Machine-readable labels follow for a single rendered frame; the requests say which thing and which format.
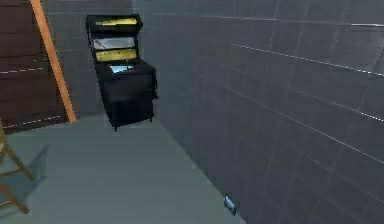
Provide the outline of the black arcade cabinet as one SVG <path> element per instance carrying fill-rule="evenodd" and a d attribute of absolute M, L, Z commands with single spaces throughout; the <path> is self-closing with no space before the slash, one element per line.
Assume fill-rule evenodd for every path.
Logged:
<path fill-rule="evenodd" d="M 86 31 L 104 110 L 115 129 L 151 120 L 156 69 L 140 57 L 138 14 L 88 15 Z"/>

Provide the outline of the small grey wall socket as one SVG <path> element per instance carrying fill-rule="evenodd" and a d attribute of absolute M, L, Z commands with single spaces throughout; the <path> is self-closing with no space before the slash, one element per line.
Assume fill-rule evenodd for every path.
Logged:
<path fill-rule="evenodd" d="M 236 215 L 236 206 L 234 202 L 232 201 L 231 197 L 229 195 L 226 195 L 224 197 L 224 207 L 228 209 L 228 211 L 235 216 Z"/>

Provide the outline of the dark brown room door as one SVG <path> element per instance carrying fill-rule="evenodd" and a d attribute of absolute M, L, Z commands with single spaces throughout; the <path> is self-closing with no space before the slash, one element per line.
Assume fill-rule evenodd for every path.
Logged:
<path fill-rule="evenodd" d="M 76 115 L 42 0 L 0 0 L 0 121 L 7 134 Z"/>

